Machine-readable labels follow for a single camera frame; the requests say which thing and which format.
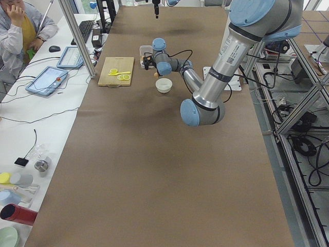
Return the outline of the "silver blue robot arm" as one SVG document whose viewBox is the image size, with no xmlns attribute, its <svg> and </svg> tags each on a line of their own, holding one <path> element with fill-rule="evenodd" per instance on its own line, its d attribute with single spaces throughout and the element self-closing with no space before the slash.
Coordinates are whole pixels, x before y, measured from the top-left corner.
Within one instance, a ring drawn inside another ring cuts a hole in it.
<svg viewBox="0 0 329 247">
<path fill-rule="evenodd" d="M 159 18 L 159 4 L 161 1 L 158 0 L 152 0 L 152 4 L 154 5 L 154 13 L 155 18 Z M 202 1 L 206 7 L 215 7 L 215 6 L 221 6 L 223 8 L 228 7 L 231 4 L 231 0 L 222 0 L 222 1 Z M 179 1 L 166 1 L 169 7 L 176 6 Z"/>
<path fill-rule="evenodd" d="M 180 105 L 183 122 L 189 126 L 213 125 L 225 114 L 222 91 L 252 45 L 296 37 L 301 31 L 303 1 L 232 1 L 229 34 L 205 79 L 201 79 L 189 60 L 170 57 L 166 42 L 156 38 L 153 54 L 143 58 L 144 68 L 153 66 L 160 76 L 180 73 L 192 97 Z"/>
</svg>

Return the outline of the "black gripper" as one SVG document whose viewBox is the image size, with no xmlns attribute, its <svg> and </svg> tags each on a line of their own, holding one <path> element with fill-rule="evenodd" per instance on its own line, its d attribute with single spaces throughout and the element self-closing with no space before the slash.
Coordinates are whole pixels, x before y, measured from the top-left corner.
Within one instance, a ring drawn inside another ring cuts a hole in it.
<svg viewBox="0 0 329 247">
<path fill-rule="evenodd" d="M 152 4 L 154 5 L 155 17 L 158 19 L 159 18 L 159 4 L 160 4 L 160 0 L 152 0 Z"/>
<path fill-rule="evenodd" d="M 154 58 L 152 55 L 149 56 L 143 56 L 143 64 L 144 64 L 144 69 L 149 70 L 155 68 L 155 62 Z"/>
</svg>

